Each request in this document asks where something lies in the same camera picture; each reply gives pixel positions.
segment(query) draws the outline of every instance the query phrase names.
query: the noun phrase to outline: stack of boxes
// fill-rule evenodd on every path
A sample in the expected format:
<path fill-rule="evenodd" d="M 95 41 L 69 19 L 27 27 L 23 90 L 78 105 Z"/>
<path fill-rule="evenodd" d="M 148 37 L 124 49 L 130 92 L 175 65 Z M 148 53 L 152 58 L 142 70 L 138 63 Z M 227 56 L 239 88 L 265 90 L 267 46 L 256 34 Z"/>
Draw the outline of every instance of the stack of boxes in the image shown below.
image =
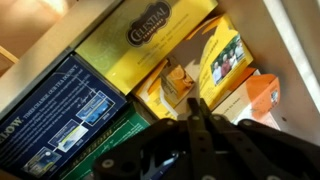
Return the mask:
<path fill-rule="evenodd" d="M 253 58 L 226 15 L 200 24 L 216 5 L 124 1 L 0 125 L 1 168 L 22 178 L 91 179 L 95 158 L 156 120 L 179 119 L 187 97 L 204 98 L 234 123 L 270 119 L 279 82 L 247 68 Z"/>

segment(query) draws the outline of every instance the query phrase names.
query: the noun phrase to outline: brand logo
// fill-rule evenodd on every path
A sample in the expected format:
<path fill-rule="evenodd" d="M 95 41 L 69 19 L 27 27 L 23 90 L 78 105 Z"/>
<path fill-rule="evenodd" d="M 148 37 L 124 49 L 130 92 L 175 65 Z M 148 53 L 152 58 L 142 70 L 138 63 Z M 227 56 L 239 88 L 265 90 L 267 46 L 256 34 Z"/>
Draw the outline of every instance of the brand logo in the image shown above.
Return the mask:
<path fill-rule="evenodd" d="M 2 133 L 0 133 L 0 144 L 3 143 L 10 136 L 10 134 L 15 131 L 16 127 L 20 126 L 20 124 L 22 124 L 22 120 L 19 117 L 12 121 L 10 125 L 7 126 Z"/>
<path fill-rule="evenodd" d="M 148 43 L 152 36 L 164 27 L 171 15 L 167 2 L 158 1 L 147 7 L 146 11 L 131 24 L 127 32 L 127 40 L 132 46 L 139 47 Z"/>

